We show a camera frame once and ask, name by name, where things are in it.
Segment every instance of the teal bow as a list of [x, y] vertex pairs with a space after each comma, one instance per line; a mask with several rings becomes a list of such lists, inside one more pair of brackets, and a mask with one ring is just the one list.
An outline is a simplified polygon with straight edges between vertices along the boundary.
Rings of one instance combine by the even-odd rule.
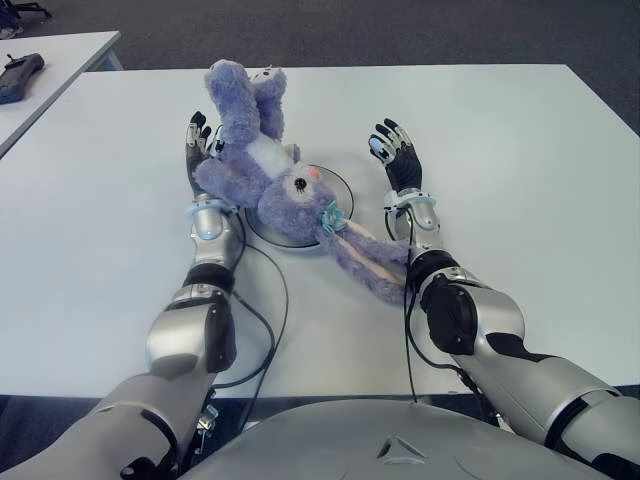
[[327, 206], [322, 214], [322, 228], [329, 233], [336, 233], [347, 228], [344, 212], [338, 208], [335, 200]]

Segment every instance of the black cable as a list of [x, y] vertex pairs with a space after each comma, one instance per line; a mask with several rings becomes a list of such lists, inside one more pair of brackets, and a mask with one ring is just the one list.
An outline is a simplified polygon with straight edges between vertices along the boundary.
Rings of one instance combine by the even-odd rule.
[[252, 250], [255, 250], [256, 252], [262, 254], [267, 260], [269, 260], [269, 262], [271, 262], [271, 264], [276, 268], [276, 270], [278, 271], [278, 274], [280, 275], [280, 279], [282, 280], [282, 286], [284, 287], [284, 295], [285, 295], [285, 309], [284, 309], [284, 318], [282, 320], [282, 327], [280, 328], [280, 333], [278, 334], [278, 339], [276, 341], [276, 345], [273, 349], [273, 355], [269, 358], [269, 362], [267, 363], [267, 365], [265, 366], [263, 372], [262, 372], [262, 376], [260, 377], [260, 380], [258, 381], [258, 385], [256, 387], [256, 391], [253, 395], [253, 398], [251, 399], [251, 402], [249, 403], [249, 408], [247, 409], [247, 414], [244, 417], [244, 420], [242, 421], [242, 423], [240, 424], [240, 429], [239, 429], [239, 433], [242, 433], [242, 431], [244, 431], [244, 427], [247, 425], [247, 421], [249, 420], [249, 417], [251, 416], [251, 412], [253, 411], [253, 407], [256, 404], [256, 400], [258, 399], [258, 395], [260, 394], [260, 389], [262, 388], [262, 383], [264, 382], [265, 377], [267, 376], [267, 372], [269, 370], [269, 367], [271, 366], [271, 362], [273, 361], [277, 351], [278, 351], [278, 347], [280, 346], [280, 341], [282, 340], [282, 335], [284, 334], [284, 329], [287, 326], [287, 317], [289, 316], [289, 288], [287, 287], [287, 280], [284, 276], [284, 273], [282, 273], [282, 269], [280, 268], [280, 266], [275, 262], [275, 260], [273, 260], [268, 254], [266, 254], [265, 252], [263, 252], [262, 250], [260, 250], [257, 247], [254, 247], [253, 245], [247, 245], [248, 248], [251, 248]]
[[258, 312], [255, 308], [249, 305], [240, 295], [238, 295], [238, 293], [233, 291], [231, 294], [236, 298], [236, 300], [238, 300], [240, 305], [242, 305], [249, 312], [251, 312], [253, 316], [256, 317], [260, 321], [260, 323], [262, 323], [262, 325], [264, 325], [264, 328], [267, 330], [267, 333], [269, 334], [269, 350], [267, 352], [267, 355], [264, 357], [264, 360], [260, 364], [260, 366], [256, 368], [253, 372], [251, 372], [248, 375], [245, 375], [244, 377], [238, 380], [234, 380], [233, 382], [214, 383], [213, 386], [211, 387], [213, 390], [237, 387], [238, 385], [248, 382], [249, 380], [251, 380], [253, 377], [258, 375], [262, 370], [266, 368], [275, 350], [276, 337], [275, 337], [275, 334], [273, 333], [273, 329], [271, 328], [271, 325], [269, 325], [269, 322], [264, 318], [264, 316], [260, 314], [260, 312]]
[[[416, 397], [416, 388], [413, 384], [413, 372], [411, 370], [411, 354], [409, 353], [409, 321], [410, 315], [408, 315], [407, 311], [407, 290], [409, 289], [409, 268], [411, 266], [411, 245], [413, 243], [413, 218], [411, 218], [411, 230], [409, 232], [409, 251], [407, 253], [407, 275], [404, 280], [404, 350], [407, 356], [407, 371], [409, 373], [409, 385], [411, 386], [411, 397], [413, 398], [413, 403], [418, 403], [418, 398]], [[412, 289], [412, 298], [415, 299], [415, 291]]]
[[244, 228], [244, 222], [242, 221], [242, 217], [237, 212], [236, 212], [236, 218], [238, 219], [238, 223], [240, 224], [240, 230], [242, 231], [242, 239], [241, 239], [242, 249], [240, 250], [240, 255], [238, 255], [238, 259], [236, 260], [236, 263], [234, 263], [233, 267], [231, 267], [231, 273], [236, 271], [236, 267], [240, 263], [240, 260], [244, 255], [244, 251], [247, 248], [247, 230]]
[[389, 212], [384, 212], [384, 226], [386, 227], [387, 233], [389, 234], [391, 240], [395, 241], [396, 237], [393, 235], [393, 233], [391, 232], [391, 228], [389, 227]]

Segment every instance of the plush bunny ear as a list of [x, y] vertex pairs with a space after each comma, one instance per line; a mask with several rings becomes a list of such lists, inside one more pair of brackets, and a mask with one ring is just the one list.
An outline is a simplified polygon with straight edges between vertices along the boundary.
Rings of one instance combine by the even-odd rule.
[[376, 296], [391, 303], [404, 302], [404, 275], [385, 268], [382, 263], [403, 264], [408, 254], [404, 242], [379, 242], [353, 222], [339, 233], [324, 231], [320, 241], [333, 253], [338, 264], [366, 285]]

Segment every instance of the white bunny belly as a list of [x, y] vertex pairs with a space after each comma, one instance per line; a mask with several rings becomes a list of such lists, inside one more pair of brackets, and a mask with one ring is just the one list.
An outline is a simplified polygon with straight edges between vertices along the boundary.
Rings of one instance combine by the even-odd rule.
[[258, 138], [247, 145], [247, 152], [271, 179], [293, 166], [293, 158], [289, 156], [284, 146], [262, 132], [258, 134]]

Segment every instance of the bunny eye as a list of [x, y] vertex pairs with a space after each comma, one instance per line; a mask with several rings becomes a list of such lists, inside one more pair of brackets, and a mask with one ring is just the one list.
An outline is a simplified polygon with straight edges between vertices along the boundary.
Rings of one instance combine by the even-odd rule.
[[296, 178], [293, 184], [296, 187], [297, 192], [304, 192], [304, 189], [307, 188], [307, 181], [304, 178]]

